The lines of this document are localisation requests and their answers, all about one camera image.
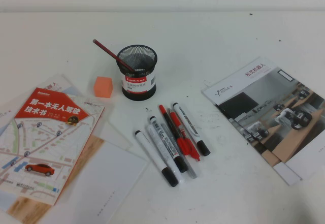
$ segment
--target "book cover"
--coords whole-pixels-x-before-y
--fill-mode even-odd
[[[325,163],[324,99],[268,59],[257,58],[203,94],[288,184]]]
[[[0,190],[53,205],[103,109],[36,88],[0,136]]]

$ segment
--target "paper sheet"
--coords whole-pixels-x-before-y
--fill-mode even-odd
[[[107,223],[145,166],[143,159],[105,142],[40,223]]]

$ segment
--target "black marker cap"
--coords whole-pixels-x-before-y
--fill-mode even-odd
[[[169,184],[172,187],[177,186],[178,184],[178,180],[175,177],[174,173],[172,172],[171,169],[169,169],[168,167],[164,168],[161,173],[164,175],[164,177],[166,178],[166,180],[169,182]]]
[[[177,165],[180,172],[187,171],[187,169],[188,169],[187,164],[185,163],[185,161],[182,157],[180,157],[180,156],[175,157],[174,162]]]
[[[203,142],[203,140],[200,140],[198,143],[197,143],[197,146],[198,146],[198,150],[199,152],[201,153],[201,155],[204,155],[204,156],[208,156],[211,152],[209,151],[208,147],[205,145],[205,143]]]

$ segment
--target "red pencil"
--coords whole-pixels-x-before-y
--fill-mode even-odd
[[[111,57],[113,57],[115,60],[117,60],[119,63],[121,63],[123,66],[125,66],[127,69],[129,69],[132,72],[135,72],[135,70],[130,67],[128,64],[126,64],[121,58],[119,58],[118,56],[116,56],[112,51],[110,51],[109,49],[107,49],[104,45],[102,45],[99,41],[97,40],[93,40],[93,42],[100,47],[102,50],[104,50],[107,54],[109,54]]]

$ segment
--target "pencil holder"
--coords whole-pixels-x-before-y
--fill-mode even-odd
[[[122,92],[133,101],[144,101],[156,92],[154,67],[157,63],[156,52],[145,45],[130,45],[117,56],[135,71],[130,71],[121,63]]]

